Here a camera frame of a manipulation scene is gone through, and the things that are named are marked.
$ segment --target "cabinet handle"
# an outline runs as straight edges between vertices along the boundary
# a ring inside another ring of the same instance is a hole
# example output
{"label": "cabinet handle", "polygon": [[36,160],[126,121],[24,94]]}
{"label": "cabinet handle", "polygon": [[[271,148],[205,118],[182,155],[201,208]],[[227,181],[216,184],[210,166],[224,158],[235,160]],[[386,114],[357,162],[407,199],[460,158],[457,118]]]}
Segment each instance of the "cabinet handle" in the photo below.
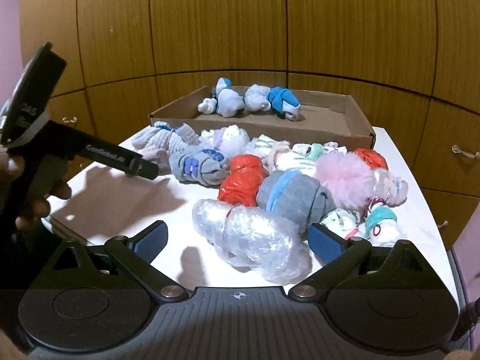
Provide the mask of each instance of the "cabinet handle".
{"label": "cabinet handle", "polygon": [[64,117],[62,120],[63,120],[63,123],[65,123],[65,124],[72,123],[73,125],[76,125],[77,121],[78,121],[76,116],[74,116],[73,119],[68,119],[68,117]]}
{"label": "cabinet handle", "polygon": [[480,160],[480,151],[477,151],[475,154],[469,153],[467,151],[461,150],[458,145],[453,145],[452,146],[452,153],[455,154],[463,154],[465,157],[472,158],[474,160]]}
{"label": "cabinet handle", "polygon": [[443,223],[441,225],[437,225],[437,228],[441,229],[445,226],[448,226],[448,221],[443,221]]}

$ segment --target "open cardboard tray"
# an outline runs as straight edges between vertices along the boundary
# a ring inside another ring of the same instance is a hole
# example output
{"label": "open cardboard tray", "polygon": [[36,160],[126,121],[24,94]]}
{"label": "open cardboard tray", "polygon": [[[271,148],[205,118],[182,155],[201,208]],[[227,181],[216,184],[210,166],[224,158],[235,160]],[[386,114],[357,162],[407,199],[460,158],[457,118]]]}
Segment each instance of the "open cardboard tray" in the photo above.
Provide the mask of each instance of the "open cardboard tray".
{"label": "open cardboard tray", "polygon": [[[232,89],[243,96],[248,87],[237,86]],[[299,121],[281,119],[271,111],[243,113],[230,118],[218,114],[200,114],[197,105],[212,95],[210,88],[203,87],[152,112],[150,124],[153,126],[158,120],[172,127],[187,123],[197,134],[202,130],[216,130],[236,124],[244,128],[250,138],[265,134],[275,140],[287,140],[292,145],[334,141],[351,151],[359,147],[374,147],[374,129],[353,97],[318,91],[292,92],[301,103],[302,119]]]}

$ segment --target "cabinet door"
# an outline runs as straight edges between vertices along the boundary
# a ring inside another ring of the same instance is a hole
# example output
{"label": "cabinet door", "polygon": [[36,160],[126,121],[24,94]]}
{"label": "cabinet door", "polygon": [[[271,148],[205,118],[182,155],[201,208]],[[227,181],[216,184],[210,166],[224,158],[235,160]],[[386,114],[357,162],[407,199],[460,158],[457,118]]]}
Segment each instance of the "cabinet door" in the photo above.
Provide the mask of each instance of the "cabinet door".
{"label": "cabinet door", "polygon": [[67,61],[54,95],[84,88],[77,37],[76,0],[21,0],[20,44],[26,64],[45,42]]}
{"label": "cabinet door", "polygon": [[452,146],[480,152],[480,116],[432,100],[413,174],[422,188],[480,196],[480,159]]}
{"label": "cabinet door", "polygon": [[87,88],[98,136],[120,143],[149,125],[159,109],[155,77],[129,79]]}
{"label": "cabinet door", "polygon": [[432,190],[422,190],[422,192],[439,226],[443,244],[449,250],[469,222],[480,199]]}
{"label": "cabinet door", "polygon": [[289,69],[431,95],[435,0],[287,0]]}
{"label": "cabinet door", "polygon": [[51,98],[48,112],[50,118],[57,123],[65,123],[78,130],[95,135],[85,91]]}
{"label": "cabinet door", "polygon": [[157,73],[285,70],[285,0],[150,0]]}
{"label": "cabinet door", "polygon": [[211,71],[166,74],[157,76],[160,104],[166,105],[203,86],[214,88],[220,77],[228,78],[235,86],[258,84],[285,88],[287,85],[287,74],[273,71]]}
{"label": "cabinet door", "polygon": [[290,74],[289,87],[351,95],[372,126],[383,127],[413,165],[428,110],[428,97],[381,85],[332,77]]}
{"label": "cabinet door", "polygon": [[480,112],[480,0],[437,0],[433,95]]}
{"label": "cabinet door", "polygon": [[148,0],[78,0],[78,32],[87,86],[154,74]]}

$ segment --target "pink fluffy sock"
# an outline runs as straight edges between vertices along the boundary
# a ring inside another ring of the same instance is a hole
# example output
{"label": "pink fluffy sock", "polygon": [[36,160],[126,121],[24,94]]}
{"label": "pink fluffy sock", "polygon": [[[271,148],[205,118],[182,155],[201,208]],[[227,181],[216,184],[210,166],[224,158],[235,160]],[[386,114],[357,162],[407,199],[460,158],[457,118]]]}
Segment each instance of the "pink fluffy sock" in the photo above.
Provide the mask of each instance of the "pink fluffy sock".
{"label": "pink fluffy sock", "polygon": [[374,194],[374,172],[352,152],[321,155],[315,177],[330,190],[337,208],[361,211]]}

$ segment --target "red plastic bag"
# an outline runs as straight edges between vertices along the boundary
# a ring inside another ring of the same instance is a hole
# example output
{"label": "red plastic bag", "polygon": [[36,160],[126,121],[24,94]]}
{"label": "red plastic bag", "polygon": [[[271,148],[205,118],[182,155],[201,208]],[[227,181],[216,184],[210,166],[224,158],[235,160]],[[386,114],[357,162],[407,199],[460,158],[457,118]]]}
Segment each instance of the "red plastic bag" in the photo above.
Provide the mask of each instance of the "red plastic bag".
{"label": "red plastic bag", "polygon": [[355,149],[353,152],[358,157],[363,159],[363,161],[368,164],[370,169],[383,168],[388,170],[387,161],[385,161],[385,159],[375,150],[358,148]]}
{"label": "red plastic bag", "polygon": [[231,174],[220,185],[218,200],[256,207],[258,188],[268,176],[260,158],[251,154],[237,155],[230,163],[230,171]]}

